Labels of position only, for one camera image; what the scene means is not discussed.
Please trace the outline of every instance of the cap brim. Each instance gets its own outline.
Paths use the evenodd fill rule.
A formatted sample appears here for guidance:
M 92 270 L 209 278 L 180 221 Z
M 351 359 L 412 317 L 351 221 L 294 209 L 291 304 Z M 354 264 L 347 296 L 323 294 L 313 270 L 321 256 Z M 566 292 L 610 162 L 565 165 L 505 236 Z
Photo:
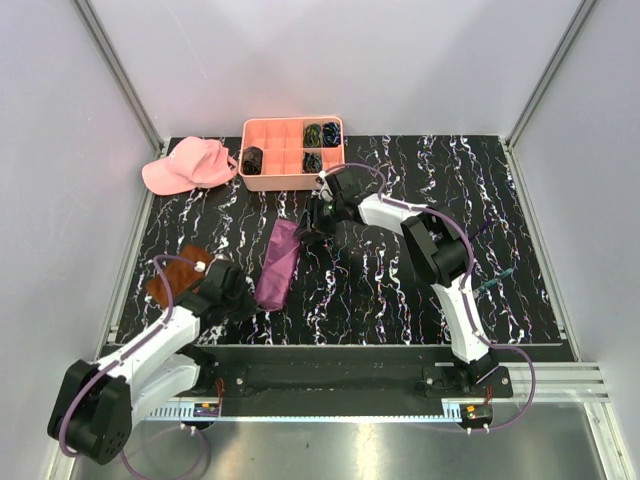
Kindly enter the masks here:
M 142 167 L 142 179 L 156 195 L 175 195 L 193 190 L 196 185 L 171 172 L 169 157 L 161 158 Z

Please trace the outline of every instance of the black mounting plate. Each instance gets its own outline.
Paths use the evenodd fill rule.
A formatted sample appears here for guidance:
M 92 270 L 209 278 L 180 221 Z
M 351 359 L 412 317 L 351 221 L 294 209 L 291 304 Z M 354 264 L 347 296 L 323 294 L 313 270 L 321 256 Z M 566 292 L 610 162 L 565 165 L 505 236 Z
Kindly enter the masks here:
M 464 391 L 457 384 L 456 367 L 429 366 L 422 369 L 422 384 L 428 398 L 487 398 L 491 387 L 492 398 L 513 398 L 513 386 L 509 369 L 498 367 L 487 378 Z

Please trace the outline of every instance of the brown leather pouch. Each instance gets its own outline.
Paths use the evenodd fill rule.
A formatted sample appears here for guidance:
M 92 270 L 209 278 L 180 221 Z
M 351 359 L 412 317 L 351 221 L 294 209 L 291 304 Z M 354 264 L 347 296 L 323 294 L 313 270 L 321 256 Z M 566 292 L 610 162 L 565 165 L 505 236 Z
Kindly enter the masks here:
M 187 245 L 179 254 L 181 257 L 188 258 L 194 262 L 204 262 L 207 266 L 213 260 L 213 257 L 204 249 L 196 247 L 195 245 Z M 198 273 L 193 269 L 193 266 L 186 262 L 179 260 L 173 260 L 165 267 L 164 273 L 169 280 L 171 286 L 171 293 L 173 298 L 180 295 L 187 288 L 189 288 L 196 280 L 204 278 L 204 273 Z M 147 283 L 147 292 L 158 302 L 162 308 L 167 308 L 168 297 L 164 288 L 162 280 L 158 275 L 153 277 Z

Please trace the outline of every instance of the metal floor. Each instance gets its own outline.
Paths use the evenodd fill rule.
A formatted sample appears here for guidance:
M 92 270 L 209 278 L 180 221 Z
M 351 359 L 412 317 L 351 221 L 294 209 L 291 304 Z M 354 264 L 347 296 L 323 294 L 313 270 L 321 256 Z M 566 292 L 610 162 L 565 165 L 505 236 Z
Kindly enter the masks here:
M 496 406 L 502 423 L 515 406 Z M 127 451 L 169 426 L 145 422 Z M 522 420 L 486 435 L 432 432 L 402 424 L 218 423 L 206 431 L 209 457 L 200 479 L 387 480 L 605 478 L 587 417 L 579 404 L 534 404 Z M 130 458 L 153 480 L 179 477 L 199 443 L 173 431 Z M 119 459 L 100 467 L 83 459 L 74 480 L 125 480 Z

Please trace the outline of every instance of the cable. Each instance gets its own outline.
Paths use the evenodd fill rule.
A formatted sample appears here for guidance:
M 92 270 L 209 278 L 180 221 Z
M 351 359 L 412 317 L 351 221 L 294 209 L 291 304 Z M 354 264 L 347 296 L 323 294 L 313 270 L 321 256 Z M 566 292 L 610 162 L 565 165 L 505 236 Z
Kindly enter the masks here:
M 185 427 L 186 425 L 183 424 L 176 428 L 184 429 Z M 200 463 L 202 462 L 202 460 L 207 456 L 207 449 L 209 447 L 207 443 L 207 437 L 205 437 L 204 433 L 202 433 L 200 430 L 196 429 L 195 427 L 192 427 L 191 435 L 195 435 L 196 433 L 198 434 L 198 439 L 200 440 L 200 452 L 198 453 L 198 458 L 194 462 L 193 466 L 187 472 L 180 475 L 175 480 L 188 480 L 189 478 L 191 478 L 194 472 L 200 466 Z M 131 466 L 131 464 L 129 463 L 129 460 L 127 459 L 127 456 L 124 454 L 124 450 L 120 452 L 120 459 L 122 460 L 122 464 L 124 465 L 124 468 L 126 468 L 127 471 L 131 475 L 133 475 L 133 478 L 137 478 L 138 480 L 153 480 L 152 478 L 141 475 Z
M 58 433 L 58 444 L 60 445 L 60 450 L 67 457 L 76 458 L 79 456 L 78 452 L 74 452 L 69 449 L 69 447 L 67 446 L 66 437 L 67 437 L 67 429 L 69 428 L 69 423 L 71 422 L 71 418 L 73 417 L 73 414 L 75 413 L 76 409 L 78 408 L 78 405 L 80 405 L 80 402 L 83 400 L 83 398 L 111 370 L 113 370 L 121 362 L 129 358 L 131 355 L 137 352 L 140 348 L 146 345 L 171 320 L 171 316 L 173 314 L 173 295 L 171 293 L 171 285 L 169 284 L 169 280 L 167 279 L 167 276 L 164 274 L 164 271 L 162 270 L 160 263 L 158 263 L 159 260 L 179 260 L 179 261 L 188 263 L 193 267 L 196 266 L 196 262 L 189 260 L 188 258 L 178 257 L 176 255 L 156 255 L 155 257 L 153 257 L 153 266 L 158 272 L 158 275 L 160 276 L 160 280 L 162 280 L 162 284 L 164 285 L 164 288 L 167 292 L 167 301 L 168 301 L 167 315 L 165 316 L 164 320 L 162 320 L 161 322 L 158 322 L 158 325 L 156 325 L 156 327 L 153 330 L 151 330 L 151 332 L 149 332 L 147 336 L 142 338 L 138 343 L 134 344 L 129 350 L 124 352 L 119 360 L 114 360 L 113 362 L 108 364 L 106 367 L 104 367 L 102 370 L 100 370 L 94 377 L 92 377 L 91 380 L 87 382 L 87 384 L 80 390 L 80 392 L 78 392 L 78 395 L 76 395 L 76 397 L 73 399 L 64 417 L 62 417 L 60 432 Z
M 429 207 L 424 207 L 424 206 L 420 206 L 420 205 L 410 205 L 402 200 L 395 200 L 393 198 L 389 198 L 389 197 L 383 197 L 382 192 L 384 191 L 385 187 L 387 186 L 387 181 L 386 178 L 384 176 L 384 174 L 378 170 L 377 168 L 374 167 L 370 167 L 369 165 L 363 165 L 360 163 L 344 163 L 344 164 L 340 164 L 340 165 L 336 165 L 330 169 L 327 170 L 327 173 L 329 173 L 332 170 L 335 170 L 337 168 L 345 168 L 345 167 L 363 167 L 366 168 L 367 170 L 375 173 L 376 175 L 379 175 L 383 182 L 380 185 L 380 188 L 378 189 L 378 198 L 384 202 L 387 203 L 389 205 L 393 205 L 396 207 L 400 207 L 400 208 L 404 208 L 406 210 L 409 210 L 410 212 L 413 212 L 415 210 L 421 211 L 421 212 L 425 212 L 428 213 L 429 215 L 433 215 L 434 217 L 437 217 L 439 219 L 441 219 L 442 221 L 444 221 L 445 223 L 448 223 L 457 233 L 458 235 L 460 235 L 460 239 L 462 240 L 462 243 L 464 244 L 464 247 L 467 251 L 467 255 L 469 257 L 469 264 L 467 265 L 467 270 L 464 274 L 464 277 L 462 277 L 462 281 L 460 282 L 460 290 L 461 291 L 465 291 L 465 289 L 467 289 L 466 287 L 466 283 L 467 281 L 471 278 L 471 274 L 473 273 L 473 265 L 475 263 L 475 256 L 473 255 L 473 247 L 471 246 L 471 242 L 469 241 L 469 238 L 467 237 L 467 234 L 464 232 L 464 230 L 462 230 L 462 228 L 460 227 L 460 225 L 458 225 L 458 223 L 453 220 L 452 218 L 448 217 L 447 215 L 438 212 L 437 210 L 433 210 L 432 208 Z M 473 295 L 473 293 L 470 290 L 470 286 L 468 289 L 467 293 L 470 293 L 471 295 Z M 467 313 L 467 317 L 469 319 L 469 323 L 471 324 L 471 328 L 473 329 L 474 332 L 478 332 L 478 326 L 476 325 L 475 321 L 473 320 L 473 314 L 471 313 L 471 306 L 469 305 L 469 300 L 468 300 L 468 295 L 463 295 L 462 296 L 462 301 L 464 303 L 464 309 L 465 312 Z M 522 358 L 524 358 L 524 360 L 527 362 L 527 364 L 529 365 L 529 370 L 531 371 L 531 391 L 529 392 L 529 398 L 527 399 L 527 402 L 525 403 L 524 407 L 522 407 L 522 409 L 518 412 L 518 414 L 512 418 L 511 420 L 498 425 L 496 427 L 492 427 L 492 430 L 502 430 L 504 428 L 507 428 L 511 425 L 513 425 L 514 423 L 516 423 L 518 420 L 520 420 L 522 418 L 522 416 L 529 410 L 529 408 L 531 407 L 531 404 L 533 403 L 533 397 L 535 396 L 536 393 L 536 372 L 535 372 L 535 367 L 533 365 L 533 361 L 531 360 L 531 357 L 529 357 L 529 355 L 527 354 L 527 352 L 525 352 L 522 348 L 520 347 L 516 347 L 515 345 L 494 345 L 493 343 L 491 343 L 487 338 L 483 337 L 483 336 L 478 336 L 478 339 L 484 343 L 485 345 L 487 345 L 489 348 L 493 348 L 494 350 L 510 350 L 512 352 L 516 352 L 518 355 L 520 355 Z M 445 429 L 437 429 L 434 428 L 435 430 L 440 430 L 440 431 L 447 431 L 450 432 L 451 430 L 445 430 Z

